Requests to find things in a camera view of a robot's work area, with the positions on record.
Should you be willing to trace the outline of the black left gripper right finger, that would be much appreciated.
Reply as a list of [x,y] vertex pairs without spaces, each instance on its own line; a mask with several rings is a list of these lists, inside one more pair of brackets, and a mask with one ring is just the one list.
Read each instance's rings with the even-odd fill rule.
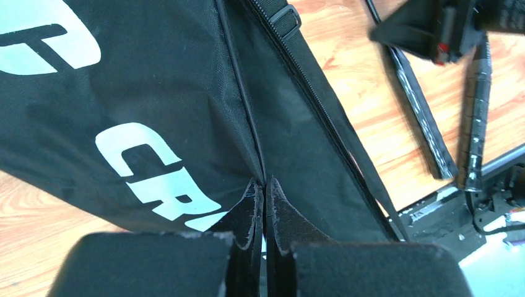
[[309,222],[278,180],[266,191],[269,296],[471,296],[454,257],[433,244],[340,243]]

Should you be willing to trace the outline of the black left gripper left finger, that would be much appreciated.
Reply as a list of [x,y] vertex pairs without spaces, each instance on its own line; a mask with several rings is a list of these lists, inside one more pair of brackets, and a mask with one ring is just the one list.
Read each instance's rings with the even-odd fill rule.
[[92,233],[74,245],[50,296],[258,296],[264,197],[250,181],[204,232]]

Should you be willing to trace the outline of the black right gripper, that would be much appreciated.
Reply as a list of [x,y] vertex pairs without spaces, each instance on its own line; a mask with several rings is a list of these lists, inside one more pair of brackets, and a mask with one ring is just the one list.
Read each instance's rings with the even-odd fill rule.
[[369,32],[371,41],[443,66],[488,32],[524,34],[524,1],[406,1]]

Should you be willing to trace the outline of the black badminton racket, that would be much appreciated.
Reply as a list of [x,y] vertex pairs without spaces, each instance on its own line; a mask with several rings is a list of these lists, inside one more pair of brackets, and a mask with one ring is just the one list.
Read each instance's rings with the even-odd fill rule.
[[[376,25],[383,19],[373,1],[365,3]],[[423,90],[406,56],[408,52],[380,44],[394,75],[394,87],[400,98],[413,133],[421,148],[428,169],[435,179],[449,179],[458,172],[453,157],[439,131]]]
[[481,191],[482,160],[492,84],[492,55],[488,37],[482,37],[466,71],[458,146],[458,188]]

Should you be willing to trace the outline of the black Crossway racket bag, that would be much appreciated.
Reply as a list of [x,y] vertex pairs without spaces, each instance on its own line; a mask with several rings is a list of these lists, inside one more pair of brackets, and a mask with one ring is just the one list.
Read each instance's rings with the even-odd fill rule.
[[407,233],[286,1],[2,1],[1,169],[133,231],[272,178],[339,241]]

